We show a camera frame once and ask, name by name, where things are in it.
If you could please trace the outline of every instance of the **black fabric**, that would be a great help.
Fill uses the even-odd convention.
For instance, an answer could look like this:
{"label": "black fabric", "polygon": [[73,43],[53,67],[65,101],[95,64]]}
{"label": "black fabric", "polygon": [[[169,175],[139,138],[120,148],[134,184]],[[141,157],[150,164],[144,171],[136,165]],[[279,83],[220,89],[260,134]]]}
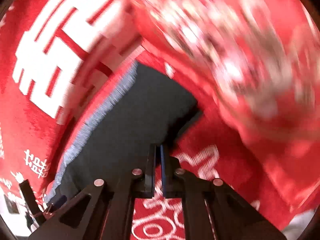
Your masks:
{"label": "black fabric", "polygon": [[95,179],[104,179],[114,189],[120,172],[145,169],[151,143],[174,141],[180,129],[186,130],[198,115],[191,93],[139,63],[135,83],[67,166],[50,202],[62,195],[73,197]]}

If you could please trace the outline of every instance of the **screw head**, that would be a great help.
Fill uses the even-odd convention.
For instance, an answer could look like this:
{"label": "screw head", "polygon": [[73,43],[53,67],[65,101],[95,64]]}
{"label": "screw head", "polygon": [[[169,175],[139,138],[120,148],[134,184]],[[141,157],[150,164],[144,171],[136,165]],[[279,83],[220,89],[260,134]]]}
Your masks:
{"label": "screw head", "polygon": [[100,186],[102,186],[103,184],[104,184],[103,179],[96,179],[96,180],[94,181],[94,185],[95,185],[96,187],[100,187]]}
{"label": "screw head", "polygon": [[141,169],[134,169],[134,170],[132,170],[132,174],[135,176],[139,176],[142,174],[142,170]]}
{"label": "screw head", "polygon": [[220,186],[223,185],[223,181],[222,181],[222,179],[214,179],[214,180],[213,180],[213,184],[214,184],[215,186],[220,187]]}
{"label": "screw head", "polygon": [[178,174],[178,175],[182,175],[182,174],[184,174],[185,172],[186,172],[185,169],[182,169],[182,168],[176,169],[176,174]]}

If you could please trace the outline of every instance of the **metal screw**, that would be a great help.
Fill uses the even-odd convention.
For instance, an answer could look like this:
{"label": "metal screw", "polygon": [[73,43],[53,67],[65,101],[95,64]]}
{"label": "metal screw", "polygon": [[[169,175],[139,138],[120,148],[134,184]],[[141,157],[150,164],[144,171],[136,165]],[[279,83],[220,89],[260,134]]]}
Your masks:
{"label": "metal screw", "polygon": [[182,169],[182,168],[176,169],[176,174],[178,174],[178,175],[182,175],[182,174],[184,174],[185,172],[186,172],[186,170],[184,170],[184,169]]}
{"label": "metal screw", "polygon": [[142,174],[142,170],[141,169],[134,169],[134,170],[132,170],[132,174],[135,176],[139,176]]}
{"label": "metal screw", "polygon": [[94,185],[97,186],[97,187],[100,187],[100,186],[102,186],[103,184],[104,184],[103,179],[96,179],[96,180],[94,181]]}
{"label": "metal screw", "polygon": [[223,185],[223,181],[222,181],[222,179],[214,179],[214,180],[213,180],[213,184],[214,184],[215,186],[220,187],[220,186]]}

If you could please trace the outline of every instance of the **red cloth with white pattern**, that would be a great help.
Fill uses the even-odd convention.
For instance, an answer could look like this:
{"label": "red cloth with white pattern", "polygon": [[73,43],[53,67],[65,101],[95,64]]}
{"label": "red cloth with white pattern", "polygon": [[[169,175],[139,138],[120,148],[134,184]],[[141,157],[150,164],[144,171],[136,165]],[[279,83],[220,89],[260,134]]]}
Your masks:
{"label": "red cloth with white pattern", "polygon": [[[129,66],[129,63],[122,65],[114,74],[116,68],[108,65],[107,59],[93,67],[96,71],[86,67],[91,48],[100,42],[99,33],[104,27],[101,21],[106,21],[116,1],[15,0],[7,12],[0,29],[0,65],[4,66],[0,68],[0,144],[3,144],[0,182],[6,192],[19,196],[18,181],[23,177],[29,179],[41,202],[63,149]],[[290,17],[290,23],[294,24],[296,18]],[[212,83],[159,48],[151,49],[147,43],[144,46],[155,55],[145,51],[138,60],[168,74],[193,93],[204,111],[173,152],[184,168],[205,179],[219,175],[278,228],[286,226],[297,213],[318,205],[320,195],[314,191],[301,207],[292,210],[290,202],[270,180],[270,174],[243,145],[239,134],[220,117]],[[120,58],[118,51],[119,48],[111,55]],[[51,112],[52,108],[44,103],[52,104],[56,111]],[[71,123],[68,129],[72,116],[76,125]],[[45,169],[50,163],[46,176]],[[135,211],[133,237],[183,238],[181,204],[164,200],[159,182],[156,197],[137,200]]]}

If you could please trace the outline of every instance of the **gray fabric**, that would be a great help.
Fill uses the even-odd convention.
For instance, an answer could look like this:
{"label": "gray fabric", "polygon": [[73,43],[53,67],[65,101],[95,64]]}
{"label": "gray fabric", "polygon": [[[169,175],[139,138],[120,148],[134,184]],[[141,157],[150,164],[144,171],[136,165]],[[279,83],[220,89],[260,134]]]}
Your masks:
{"label": "gray fabric", "polygon": [[96,111],[86,120],[76,135],[72,145],[63,155],[62,163],[55,176],[52,189],[45,197],[45,201],[48,203],[56,194],[56,188],[61,184],[62,177],[66,171],[67,166],[79,155],[84,145],[87,143],[92,131],[103,120],[107,112],[109,112],[113,106],[123,97],[123,95],[129,91],[135,82],[137,74],[137,63],[128,70],[128,72],[122,77],[116,88],[111,92],[107,99],[100,105]]}

